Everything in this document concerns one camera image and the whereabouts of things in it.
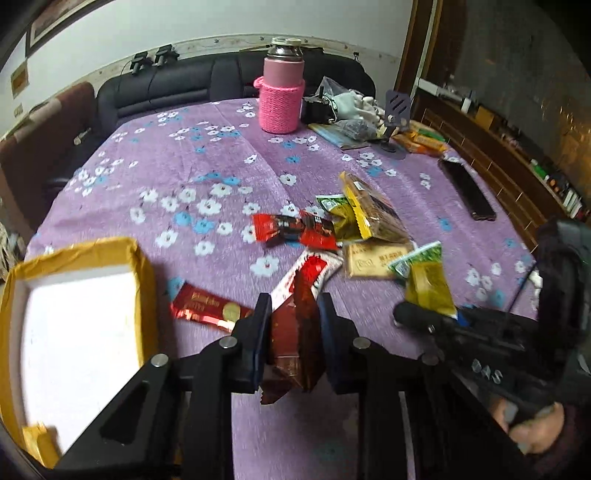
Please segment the right hand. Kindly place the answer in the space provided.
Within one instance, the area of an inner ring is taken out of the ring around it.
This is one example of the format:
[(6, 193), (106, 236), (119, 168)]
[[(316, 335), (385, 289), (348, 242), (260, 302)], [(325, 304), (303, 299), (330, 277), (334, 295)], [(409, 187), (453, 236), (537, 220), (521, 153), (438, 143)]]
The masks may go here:
[(545, 453), (556, 442), (565, 423), (564, 407), (554, 403), (543, 409), (534, 418), (515, 426), (508, 421), (516, 406), (502, 397), (494, 397), (489, 412), (499, 426), (524, 454)]

